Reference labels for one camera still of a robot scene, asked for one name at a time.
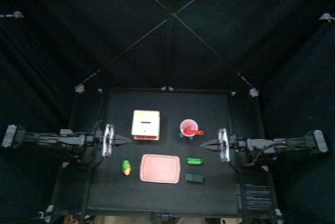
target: white box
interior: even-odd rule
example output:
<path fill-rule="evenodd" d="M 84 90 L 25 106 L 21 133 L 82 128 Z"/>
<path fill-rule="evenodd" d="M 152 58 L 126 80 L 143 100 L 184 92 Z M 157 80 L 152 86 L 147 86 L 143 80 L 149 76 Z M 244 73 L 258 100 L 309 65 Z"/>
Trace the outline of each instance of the white box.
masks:
<path fill-rule="evenodd" d="M 160 139 L 159 111 L 135 111 L 132 134 L 136 140 L 157 141 Z"/>

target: pink tray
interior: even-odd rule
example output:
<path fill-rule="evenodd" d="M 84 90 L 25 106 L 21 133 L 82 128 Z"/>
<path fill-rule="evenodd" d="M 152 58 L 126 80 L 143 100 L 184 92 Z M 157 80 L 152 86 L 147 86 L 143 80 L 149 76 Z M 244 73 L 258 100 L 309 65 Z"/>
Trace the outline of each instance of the pink tray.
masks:
<path fill-rule="evenodd" d="M 144 155 L 140 179 L 147 182 L 172 183 L 180 181 L 181 162 L 179 157 Z"/>

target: black curtain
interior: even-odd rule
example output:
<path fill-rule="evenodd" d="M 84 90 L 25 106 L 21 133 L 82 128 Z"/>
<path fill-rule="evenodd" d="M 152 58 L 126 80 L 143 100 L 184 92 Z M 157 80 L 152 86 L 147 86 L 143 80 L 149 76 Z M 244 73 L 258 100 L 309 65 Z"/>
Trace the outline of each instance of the black curtain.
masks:
<path fill-rule="evenodd" d="M 335 23 L 325 22 L 263 89 L 269 137 L 301 137 L 321 129 L 331 150 L 327 156 L 286 154 L 277 165 L 278 195 L 290 223 L 335 223 L 334 53 Z"/>
<path fill-rule="evenodd" d="M 0 21 L 0 133 L 9 124 L 30 132 L 68 128 L 74 87 L 15 19 Z M 0 150 L 0 223 L 35 223 L 53 194 L 59 159 L 46 149 Z"/>
<path fill-rule="evenodd" d="M 262 88 L 334 0 L 3 0 L 86 86 Z"/>

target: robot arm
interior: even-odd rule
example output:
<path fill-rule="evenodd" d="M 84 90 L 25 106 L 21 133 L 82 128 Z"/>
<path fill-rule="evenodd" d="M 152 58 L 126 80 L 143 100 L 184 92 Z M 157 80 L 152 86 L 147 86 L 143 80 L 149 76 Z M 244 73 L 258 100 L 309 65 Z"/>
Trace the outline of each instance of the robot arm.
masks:
<path fill-rule="evenodd" d="M 219 139 L 211 140 L 200 145 L 212 151 L 220 152 L 220 159 L 231 161 L 230 148 L 239 153 L 244 153 L 248 158 L 248 165 L 262 164 L 264 157 L 275 157 L 283 152 L 309 151 L 313 154 L 329 153 L 327 144 L 321 130 L 309 132 L 302 138 L 244 139 L 232 135 L 228 141 L 227 129 L 219 129 Z"/>
<path fill-rule="evenodd" d="M 6 136 L 2 142 L 3 149 L 15 149 L 22 143 L 33 143 L 43 147 L 59 148 L 68 157 L 85 158 L 88 148 L 100 150 L 102 145 L 102 157 L 110 157 L 113 147 L 130 143 L 132 140 L 114 135 L 114 125 L 108 124 L 105 131 L 94 129 L 92 133 L 74 133 L 72 129 L 62 129 L 59 134 L 29 133 L 19 125 L 7 127 Z"/>

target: pink container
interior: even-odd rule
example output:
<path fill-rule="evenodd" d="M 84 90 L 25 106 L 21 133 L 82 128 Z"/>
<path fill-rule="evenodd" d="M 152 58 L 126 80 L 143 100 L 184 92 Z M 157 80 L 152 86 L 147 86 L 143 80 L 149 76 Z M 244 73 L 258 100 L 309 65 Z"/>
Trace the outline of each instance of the pink container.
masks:
<path fill-rule="evenodd" d="M 196 134 L 187 134 L 185 130 L 197 130 L 197 124 L 192 119 L 185 119 L 181 123 L 181 132 L 187 137 L 195 137 Z"/>
<path fill-rule="evenodd" d="M 179 157 L 144 155 L 141 158 L 140 179 L 147 182 L 172 183 L 180 181 L 181 161 Z"/>

